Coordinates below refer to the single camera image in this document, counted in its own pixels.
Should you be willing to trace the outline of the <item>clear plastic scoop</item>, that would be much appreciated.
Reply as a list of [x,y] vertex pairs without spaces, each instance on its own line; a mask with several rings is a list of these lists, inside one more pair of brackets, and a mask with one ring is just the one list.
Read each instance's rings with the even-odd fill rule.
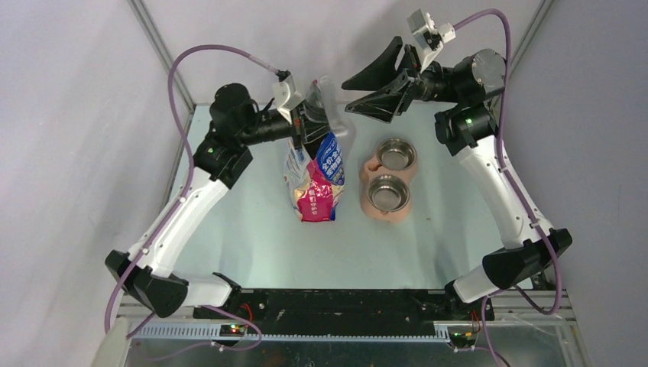
[[350,151],[357,135],[355,124],[342,114],[335,97],[335,84],[330,76],[319,78],[319,88],[329,127],[340,145]]

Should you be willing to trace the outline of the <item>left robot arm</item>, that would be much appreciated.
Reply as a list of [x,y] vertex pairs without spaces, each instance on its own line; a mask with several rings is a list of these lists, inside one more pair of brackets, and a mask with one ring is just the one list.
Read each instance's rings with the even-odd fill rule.
[[301,148],[330,132],[332,85],[319,80],[301,93],[284,80],[272,89],[274,97],[264,108],[240,83],[215,92],[209,130],[190,155],[186,183],[128,251],[107,255],[105,266],[117,288],[153,315],[165,318],[181,307],[204,305],[227,319],[240,312],[241,297],[232,292],[236,283],[220,274],[182,278],[174,268],[199,224],[252,162],[250,146],[287,139]]

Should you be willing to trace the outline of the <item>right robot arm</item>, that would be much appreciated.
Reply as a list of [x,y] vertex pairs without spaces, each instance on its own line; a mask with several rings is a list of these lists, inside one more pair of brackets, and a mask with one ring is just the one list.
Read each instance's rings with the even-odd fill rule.
[[569,231],[554,227],[530,199],[505,151],[501,126],[488,108],[505,89],[505,71],[505,59],[492,49],[443,67],[394,37],[372,63],[342,83],[344,90],[364,93],[346,106],[347,112],[385,123],[414,101],[451,104],[435,114],[436,138],[477,184],[503,244],[447,285],[444,308],[456,320],[471,314],[476,300],[552,267],[572,244]]

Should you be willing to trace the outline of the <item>pet food bag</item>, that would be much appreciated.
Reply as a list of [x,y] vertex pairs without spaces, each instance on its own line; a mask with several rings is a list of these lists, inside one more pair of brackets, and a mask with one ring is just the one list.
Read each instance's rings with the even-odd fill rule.
[[[322,106],[319,81],[313,80],[304,102]],[[344,190],[342,148],[331,131],[297,149],[291,141],[283,166],[291,206],[300,222],[330,222]]]

